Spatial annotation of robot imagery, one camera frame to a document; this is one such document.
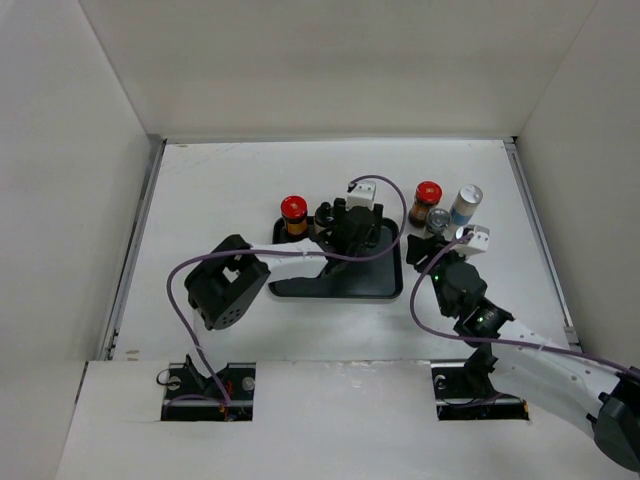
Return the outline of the red-lid chili sauce jar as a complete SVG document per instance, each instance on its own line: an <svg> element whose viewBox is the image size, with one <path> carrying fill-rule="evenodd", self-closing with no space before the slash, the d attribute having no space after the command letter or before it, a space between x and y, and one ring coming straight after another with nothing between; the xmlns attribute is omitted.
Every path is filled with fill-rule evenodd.
<svg viewBox="0 0 640 480"><path fill-rule="evenodd" d="M307 233L308 207L303 197L299 195L285 197L281 201L280 210L285 231L290 237L302 237Z"/></svg>

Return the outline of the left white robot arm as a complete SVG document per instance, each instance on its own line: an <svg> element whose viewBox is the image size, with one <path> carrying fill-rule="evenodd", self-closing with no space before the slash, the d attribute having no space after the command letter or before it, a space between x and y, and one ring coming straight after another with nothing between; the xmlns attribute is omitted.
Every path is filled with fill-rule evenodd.
<svg viewBox="0 0 640 480"><path fill-rule="evenodd" d="M283 225L275 230L275 237L284 239L280 253L251 253L249 243L231 235L214 250L216 258L201 261L187 275L189 305L207 329L234 324L265 284L283 283L293 297L347 298L355 272L388 255L381 246L381 204L352 205L337 198L309 217L304 200L290 196L281 213Z"/></svg>

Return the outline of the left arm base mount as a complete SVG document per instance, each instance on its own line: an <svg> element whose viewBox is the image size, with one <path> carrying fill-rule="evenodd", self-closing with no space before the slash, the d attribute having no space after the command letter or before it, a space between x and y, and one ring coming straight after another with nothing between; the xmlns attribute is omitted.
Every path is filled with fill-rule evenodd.
<svg viewBox="0 0 640 480"><path fill-rule="evenodd" d="M253 419L255 363L228 363L217 375L231 402L211 377L202 375L189 356L170 363L156 376L163 388L160 420L164 422L249 422Z"/></svg>

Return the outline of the red-lid orange-label jar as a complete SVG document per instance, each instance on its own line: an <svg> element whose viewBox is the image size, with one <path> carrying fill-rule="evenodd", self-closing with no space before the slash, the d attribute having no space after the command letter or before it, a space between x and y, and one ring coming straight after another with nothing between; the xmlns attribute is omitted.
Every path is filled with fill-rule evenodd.
<svg viewBox="0 0 640 480"><path fill-rule="evenodd" d="M423 227L428 213L442 198L442 188L433 181L423 181L416 186L414 200L408 213L409 222L415 227Z"/></svg>

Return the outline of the black-cap white powder shaker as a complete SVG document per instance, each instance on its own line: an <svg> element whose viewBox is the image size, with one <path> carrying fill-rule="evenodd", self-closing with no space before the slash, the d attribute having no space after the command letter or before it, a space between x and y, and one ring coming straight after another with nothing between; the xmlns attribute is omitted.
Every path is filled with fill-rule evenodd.
<svg viewBox="0 0 640 480"><path fill-rule="evenodd" d="M335 227L333 205L329 202L322 202L315 211L313 220L314 229L331 228L332 233Z"/></svg>

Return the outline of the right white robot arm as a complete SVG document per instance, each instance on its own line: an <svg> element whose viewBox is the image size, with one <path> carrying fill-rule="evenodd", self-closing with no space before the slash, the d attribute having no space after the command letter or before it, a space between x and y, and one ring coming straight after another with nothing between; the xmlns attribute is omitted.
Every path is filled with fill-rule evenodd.
<svg viewBox="0 0 640 480"><path fill-rule="evenodd" d="M407 243L407 263L431 280L440 313L454 325L442 333L415 323L472 348L463 373L471 393L495 389L529 401L585 433L617 465L639 470L638 368L562 348L487 299L487 284L468 261L486 251L485 233L462 228L452 240L410 235Z"/></svg>

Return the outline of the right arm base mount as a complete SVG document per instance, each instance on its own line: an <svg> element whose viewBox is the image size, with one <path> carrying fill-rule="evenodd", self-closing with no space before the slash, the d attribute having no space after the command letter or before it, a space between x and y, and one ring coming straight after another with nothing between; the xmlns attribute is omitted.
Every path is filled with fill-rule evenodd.
<svg viewBox="0 0 640 480"><path fill-rule="evenodd" d="M489 346L467 360L430 364L436 415L440 421L529 420L527 403L497 391L489 379L493 365Z"/></svg>

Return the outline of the silver-lid white blue bottle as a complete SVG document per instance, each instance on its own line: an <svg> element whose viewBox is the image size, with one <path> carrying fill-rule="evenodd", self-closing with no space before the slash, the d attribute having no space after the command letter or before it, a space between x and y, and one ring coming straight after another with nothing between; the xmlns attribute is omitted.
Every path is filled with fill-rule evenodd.
<svg viewBox="0 0 640 480"><path fill-rule="evenodd" d="M451 225L460 227L467 225L483 200L483 191L474 184L460 188L451 206Z"/></svg>

